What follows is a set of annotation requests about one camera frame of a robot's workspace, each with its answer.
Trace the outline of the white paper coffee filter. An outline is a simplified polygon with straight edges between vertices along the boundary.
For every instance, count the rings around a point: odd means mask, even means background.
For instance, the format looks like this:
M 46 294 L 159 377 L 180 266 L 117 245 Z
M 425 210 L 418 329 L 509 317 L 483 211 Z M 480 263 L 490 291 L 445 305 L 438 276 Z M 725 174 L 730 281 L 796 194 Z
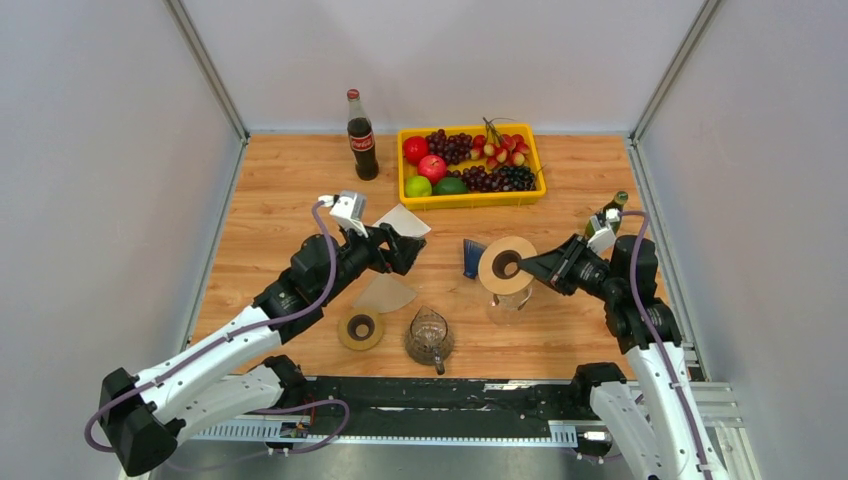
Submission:
M 390 209 L 374 223 L 374 226 L 378 227 L 382 224 L 390 225 L 398 234 L 407 237 L 423 238 L 431 231 L 428 224 L 403 204 L 397 204 Z

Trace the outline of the blue glass dripper cone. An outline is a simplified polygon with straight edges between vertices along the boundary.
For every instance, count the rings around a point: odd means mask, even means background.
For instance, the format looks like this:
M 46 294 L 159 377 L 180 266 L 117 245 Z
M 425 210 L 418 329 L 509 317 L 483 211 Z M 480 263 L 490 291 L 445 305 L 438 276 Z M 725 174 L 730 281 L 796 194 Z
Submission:
M 480 259 L 485 252 L 487 246 L 481 242 L 464 239 L 463 240 L 463 275 L 471 280 L 475 280 L 479 274 Z

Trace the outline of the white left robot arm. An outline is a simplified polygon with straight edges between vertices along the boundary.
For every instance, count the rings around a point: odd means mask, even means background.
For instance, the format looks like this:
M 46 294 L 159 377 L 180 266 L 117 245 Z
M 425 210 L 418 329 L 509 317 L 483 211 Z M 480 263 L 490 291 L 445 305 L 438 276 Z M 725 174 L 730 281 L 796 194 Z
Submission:
M 301 243 L 278 279 L 228 324 L 201 342 L 136 374 L 119 367 L 101 382 L 90 419 L 124 472 L 138 476 L 163 464 L 191 430 L 215 413 L 199 405 L 247 360 L 284 345 L 318 322 L 323 310 L 365 271 L 407 274 L 427 242 L 387 223 L 348 229 L 338 243 L 327 230 Z

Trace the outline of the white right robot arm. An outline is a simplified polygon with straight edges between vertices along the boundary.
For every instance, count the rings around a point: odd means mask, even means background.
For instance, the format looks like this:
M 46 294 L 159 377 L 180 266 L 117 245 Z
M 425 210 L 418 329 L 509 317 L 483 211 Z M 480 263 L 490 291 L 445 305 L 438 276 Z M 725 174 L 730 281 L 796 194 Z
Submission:
M 655 295 L 654 243 L 624 235 L 603 259 L 573 235 L 518 266 L 561 295 L 581 290 L 603 302 L 607 328 L 636 376 L 647 410 L 639 410 L 614 363 L 579 366 L 571 403 L 580 415 L 605 423 L 633 477 L 728 478 L 694 399 L 674 314 Z

